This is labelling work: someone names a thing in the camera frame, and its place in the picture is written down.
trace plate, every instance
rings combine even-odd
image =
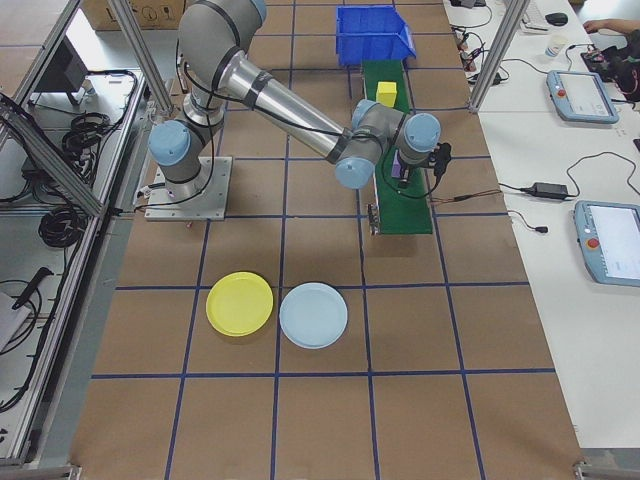
[[[347,304],[324,283],[303,283],[291,290],[280,306],[280,326],[302,348],[324,348],[347,327]]]
[[[267,322],[272,310],[271,287],[251,272],[236,272],[221,278],[207,296],[209,323],[231,337],[255,332]]]

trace light blue plate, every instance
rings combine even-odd
[[[324,283],[303,283],[291,290],[280,306],[280,326],[302,348],[324,348],[347,327],[347,304]]]

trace white table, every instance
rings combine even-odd
[[[474,29],[490,40],[504,7],[494,10],[491,24]],[[543,13],[564,11],[567,26],[559,29],[569,43],[589,37],[567,2],[538,0]],[[486,9],[447,8],[451,23],[473,25],[488,18]],[[546,35],[516,34],[506,58],[522,58],[541,70],[566,69],[564,51],[556,59],[543,55]],[[477,41],[470,40],[471,46]],[[585,71],[580,47],[570,51],[573,70]],[[555,113],[545,76],[519,62],[504,66],[511,78],[492,87],[480,109],[480,120],[498,179],[514,186],[533,182],[563,183],[575,193],[565,170],[585,155],[605,150],[640,164],[633,138],[640,137],[640,116],[618,106],[620,121],[612,126],[571,124]],[[609,87],[612,97],[622,95]],[[582,200],[640,203],[626,184],[631,165],[607,155],[583,161],[572,170]],[[640,172],[632,179],[640,188]],[[554,202],[505,192],[510,209],[532,225],[547,225],[541,235],[514,217],[513,228],[582,448],[640,447],[640,290],[605,286],[589,276],[572,219],[575,202]]]

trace white cup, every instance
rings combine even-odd
[[[564,35],[551,35],[549,37],[547,49],[544,51],[545,55],[548,57],[557,57],[568,42],[569,39]]]

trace person's hand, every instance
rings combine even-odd
[[[606,20],[588,20],[583,27],[587,33],[596,33],[601,28],[607,28],[607,25]]]

